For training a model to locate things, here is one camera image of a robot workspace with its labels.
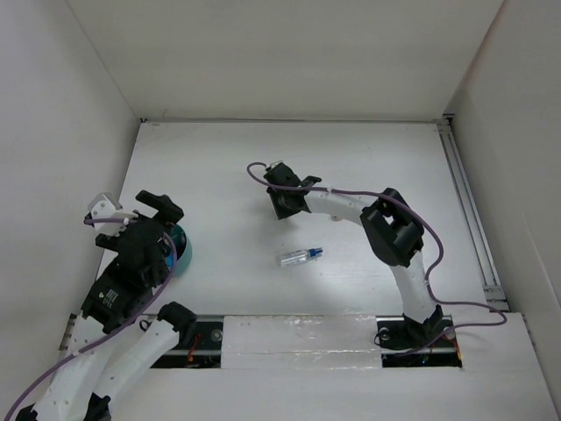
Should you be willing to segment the teal plastic cup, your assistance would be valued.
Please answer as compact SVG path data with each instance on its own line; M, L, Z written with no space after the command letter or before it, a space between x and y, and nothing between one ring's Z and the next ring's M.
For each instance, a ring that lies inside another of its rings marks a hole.
M193 247L188 235L180 225L174 226L171 230L170 237L176 248L174 276L179 277L188 269L192 261Z

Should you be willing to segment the clear blue-tipped pen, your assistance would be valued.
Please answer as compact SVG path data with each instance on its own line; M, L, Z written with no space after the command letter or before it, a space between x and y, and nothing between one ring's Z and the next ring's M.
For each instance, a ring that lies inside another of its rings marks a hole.
M315 260L323 255L322 247L314 247L284 253L277 258L280 268L289 268Z

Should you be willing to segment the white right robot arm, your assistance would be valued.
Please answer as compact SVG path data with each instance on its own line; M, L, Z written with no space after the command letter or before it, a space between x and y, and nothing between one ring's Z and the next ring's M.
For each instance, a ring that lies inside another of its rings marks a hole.
M277 218L300 212L329 214L360 225L373 254L389 266L402 300L406 348L429 344L439 333L442 307L430 293L423 265L424 227L396 189L369 193L331 189L321 178L299 178L282 162L265 166L266 192Z

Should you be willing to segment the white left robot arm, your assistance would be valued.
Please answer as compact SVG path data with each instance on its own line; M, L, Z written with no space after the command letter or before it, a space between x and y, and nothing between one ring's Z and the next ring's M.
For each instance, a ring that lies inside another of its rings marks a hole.
M11 420L109 420L115 401L172 348L195 339L197 316L180 303L164 304L138 340L111 358L149 307L167 289L192 248L179 222L180 206L146 190L136 200L155 213L127 211L98 195L83 220L96 245L114 257L93 282L74 321L62 359L39 376L10 407Z

